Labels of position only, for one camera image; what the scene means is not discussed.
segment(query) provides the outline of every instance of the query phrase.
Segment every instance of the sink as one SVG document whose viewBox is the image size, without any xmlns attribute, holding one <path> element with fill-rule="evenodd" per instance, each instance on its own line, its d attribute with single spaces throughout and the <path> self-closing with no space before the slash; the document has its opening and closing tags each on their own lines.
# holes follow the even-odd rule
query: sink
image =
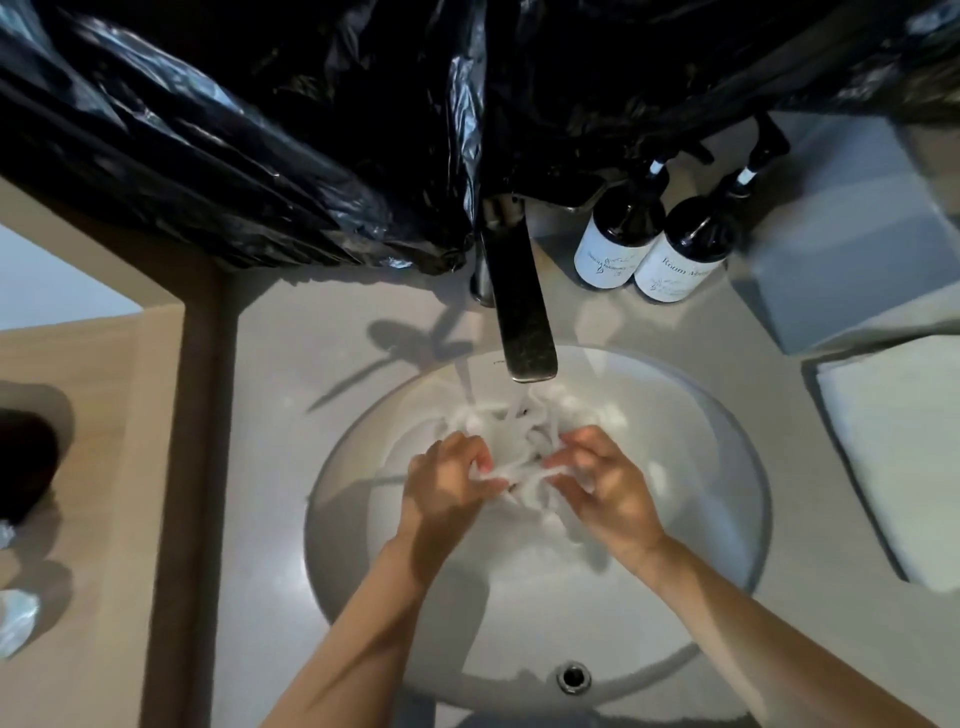
<svg viewBox="0 0 960 728">
<path fill-rule="evenodd" d="M 576 346 L 559 346 L 557 355 L 557 378 L 535 389 L 560 388 L 600 413 L 647 473 L 667 530 L 752 590 L 769 545 L 770 498 L 731 413 L 657 361 Z M 348 431 L 306 517 L 307 573 L 328 619 L 396 532 L 409 453 L 432 440 L 426 424 L 461 404 L 506 408 L 522 390 L 503 352 L 476 354 L 402 385 Z M 569 514 L 544 522 L 510 507 L 485 508 L 431 588 L 404 676 L 409 688 L 483 712 L 578 710 L 641 690 L 695 654 L 680 621 L 576 533 Z M 578 694 L 562 690 L 571 664 L 589 678 Z"/>
</svg>

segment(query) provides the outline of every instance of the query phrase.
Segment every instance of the white label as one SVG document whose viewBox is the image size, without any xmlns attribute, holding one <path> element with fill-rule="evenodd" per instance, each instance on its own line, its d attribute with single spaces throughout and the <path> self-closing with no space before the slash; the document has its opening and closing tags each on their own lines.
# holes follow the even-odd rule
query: white label
<svg viewBox="0 0 960 728">
<path fill-rule="evenodd" d="M 670 245 L 666 233 L 660 233 L 636 271 L 634 281 L 650 298 L 663 303 L 685 299 L 723 260 L 698 263 L 683 257 Z"/>
<path fill-rule="evenodd" d="M 736 176 L 736 180 L 740 182 L 740 184 L 746 184 L 754 177 L 756 177 L 756 172 L 754 172 L 750 167 L 744 167 L 743 171 Z"/>
<path fill-rule="evenodd" d="M 580 278 L 596 288 L 616 288 L 630 279 L 650 249 L 650 244 L 628 248 L 612 243 L 597 229 L 591 215 L 573 257 L 573 267 Z"/>
</svg>

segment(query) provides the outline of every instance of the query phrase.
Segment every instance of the bottle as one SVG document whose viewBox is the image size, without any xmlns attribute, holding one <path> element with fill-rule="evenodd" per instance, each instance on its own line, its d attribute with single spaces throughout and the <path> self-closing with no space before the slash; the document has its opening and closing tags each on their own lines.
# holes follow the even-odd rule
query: bottle
<svg viewBox="0 0 960 728">
<path fill-rule="evenodd" d="M 59 457 L 57 435 L 31 412 L 0 409 L 0 523 L 17 526 L 49 490 Z"/>
<path fill-rule="evenodd" d="M 750 197 L 756 173 L 790 151 L 783 132 L 767 114 L 758 114 L 756 123 L 759 137 L 747 166 L 727 175 L 708 196 L 688 198 L 670 210 L 663 232 L 634 275 L 636 287 L 647 298 L 681 301 L 739 246 L 743 229 L 734 214 L 737 205 Z"/>
<path fill-rule="evenodd" d="M 666 213 L 660 195 L 670 181 L 668 152 L 654 158 L 642 176 L 607 190 L 593 209 L 573 257 L 577 274 L 595 288 L 626 283 L 663 230 Z"/>
</svg>

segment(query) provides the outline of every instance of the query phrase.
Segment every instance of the white towel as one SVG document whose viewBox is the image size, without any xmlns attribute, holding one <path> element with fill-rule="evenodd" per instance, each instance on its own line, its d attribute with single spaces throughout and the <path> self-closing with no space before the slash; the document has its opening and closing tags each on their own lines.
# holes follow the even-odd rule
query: white towel
<svg viewBox="0 0 960 728">
<path fill-rule="evenodd" d="M 907 577 L 935 592 L 960 588 L 960 336 L 823 365 L 817 380 Z"/>
</svg>

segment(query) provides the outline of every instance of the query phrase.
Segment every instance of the black plastic bag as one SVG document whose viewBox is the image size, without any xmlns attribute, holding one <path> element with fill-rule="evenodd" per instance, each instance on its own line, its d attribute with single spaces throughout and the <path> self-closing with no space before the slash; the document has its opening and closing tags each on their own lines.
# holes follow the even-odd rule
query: black plastic bag
<svg viewBox="0 0 960 728">
<path fill-rule="evenodd" d="M 320 78 L 282 77 L 277 59 L 291 48 L 239 74 L 253 97 L 277 84 L 294 135 L 116 23 L 0 0 L 4 167 L 76 197 L 76 184 L 57 179 L 66 170 L 86 202 L 99 191 L 100 203 L 238 266 L 451 270 L 463 264 L 476 204 L 484 49 L 470 34 L 473 8 L 454 16 L 420 3 L 416 14 L 411 4 L 398 27 L 375 6 L 308 23 Z"/>
<path fill-rule="evenodd" d="M 237 266 L 442 273 L 483 195 L 569 206 L 651 135 L 840 108 L 891 52 L 936 86 L 928 115 L 960 88 L 915 0 L 315 5 L 0 0 L 0 170 Z"/>
</svg>

